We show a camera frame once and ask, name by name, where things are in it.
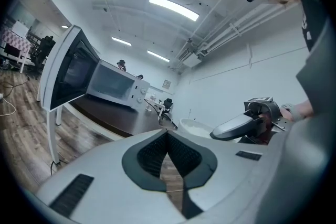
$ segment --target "open microwave door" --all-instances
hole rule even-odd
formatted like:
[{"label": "open microwave door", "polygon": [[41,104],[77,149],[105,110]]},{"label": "open microwave door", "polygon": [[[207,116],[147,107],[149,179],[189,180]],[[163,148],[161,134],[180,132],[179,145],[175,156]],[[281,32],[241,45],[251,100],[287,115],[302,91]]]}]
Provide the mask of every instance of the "open microwave door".
[{"label": "open microwave door", "polygon": [[78,26],[69,28],[51,50],[40,81],[42,107],[51,111],[87,91],[99,56]]}]

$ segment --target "sink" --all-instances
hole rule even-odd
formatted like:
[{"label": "sink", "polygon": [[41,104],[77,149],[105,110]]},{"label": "sink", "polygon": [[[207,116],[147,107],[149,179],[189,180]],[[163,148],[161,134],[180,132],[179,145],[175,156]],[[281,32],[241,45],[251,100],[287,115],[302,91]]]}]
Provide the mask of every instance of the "sink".
[{"label": "sink", "polygon": [[[198,121],[193,121],[193,120],[190,120],[190,119],[180,119],[178,124],[179,124],[178,125],[179,126],[178,130],[181,131],[181,132],[185,132],[185,133],[205,137],[205,138],[208,138],[208,139],[212,139],[211,136],[210,136],[210,133],[212,132],[212,130],[214,128],[212,128],[212,127],[210,127],[210,126],[208,126],[204,123],[201,123],[201,122],[198,122]],[[230,140],[228,142],[237,143],[240,139],[241,139],[241,137]]]}]

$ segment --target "wooden floor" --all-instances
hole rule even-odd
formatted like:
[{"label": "wooden floor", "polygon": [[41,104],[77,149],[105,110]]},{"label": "wooden floor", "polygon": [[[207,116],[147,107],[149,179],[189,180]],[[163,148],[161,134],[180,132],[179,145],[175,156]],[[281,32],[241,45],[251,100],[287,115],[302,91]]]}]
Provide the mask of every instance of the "wooden floor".
[{"label": "wooden floor", "polygon": [[[25,74],[1,71],[0,82],[7,81],[15,87],[5,99],[13,104],[16,112],[0,116],[0,144],[9,167],[22,187],[34,193],[50,176],[52,163],[48,138],[46,113],[36,101],[38,81],[27,80]],[[8,84],[0,84],[0,93],[6,96]],[[11,113],[13,108],[0,103],[0,115]],[[66,109],[62,112],[62,125],[56,127],[57,150],[60,160],[70,163],[95,146],[110,142],[106,137],[92,131]],[[53,173],[65,163],[53,165]],[[167,156],[161,168],[161,179],[166,182],[168,196],[181,210],[183,181]]]}]

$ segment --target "table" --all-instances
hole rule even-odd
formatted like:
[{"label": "table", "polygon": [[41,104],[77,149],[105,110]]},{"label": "table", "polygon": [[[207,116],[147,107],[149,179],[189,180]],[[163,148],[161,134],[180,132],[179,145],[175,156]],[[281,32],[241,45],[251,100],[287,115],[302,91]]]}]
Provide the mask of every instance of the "table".
[{"label": "table", "polygon": [[27,39],[22,38],[17,34],[15,34],[14,32],[12,32],[11,29],[6,26],[4,26],[4,32],[1,36],[1,39],[6,43],[10,44],[11,46],[13,46],[14,48],[20,50],[19,59],[17,60],[17,63],[19,62],[22,53],[25,54],[25,58],[23,59],[20,69],[20,73],[22,73],[23,66],[25,65],[25,61],[27,60],[27,56],[31,47],[31,43]]},{"label": "table", "polygon": [[[146,110],[146,104],[142,103],[135,110],[86,94],[64,106],[85,125],[112,140],[118,140],[162,128],[159,125],[157,114],[154,110],[151,112]],[[55,110],[47,112],[48,142],[52,160],[55,163],[59,162],[55,125],[61,124],[61,111],[62,106],[57,109],[56,120]]]},{"label": "table", "polygon": [[159,112],[159,117],[158,117],[158,120],[160,120],[161,118],[161,115],[162,115],[162,112],[166,109],[166,107],[163,105],[163,104],[159,104],[159,103],[155,103],[154,106],[157,106],[158,108],[161,108],[160,112]]}]

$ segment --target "black slot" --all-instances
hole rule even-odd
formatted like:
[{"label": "black slot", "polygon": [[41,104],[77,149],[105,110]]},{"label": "black slot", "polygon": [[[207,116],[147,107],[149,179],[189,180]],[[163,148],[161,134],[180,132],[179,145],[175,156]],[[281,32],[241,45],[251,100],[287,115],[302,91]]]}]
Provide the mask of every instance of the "black slot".
[{"label": "black slot", "polygon": [[243,157],[246,159],[252,159],[254,161],[258,161],[261,158],[261,154],[251,153],[246,151],[239,151],[236,153],[237,156]]},{"label": "black slot", "polygon": [[51,203],[50,208],[64,217],[69,217],[92,181],[93,177],[91,176],[78,175]]},{"label": "black slot", "polygon": [[182,215],[193,218],[203,211],[190,199],[188,190],[204,186],[216,171],[217,158],[211,150],[162,130],[131,146],[122,156],[122,167],[140,188],[166,192],[160,172],[167,153],[183,178]]}]

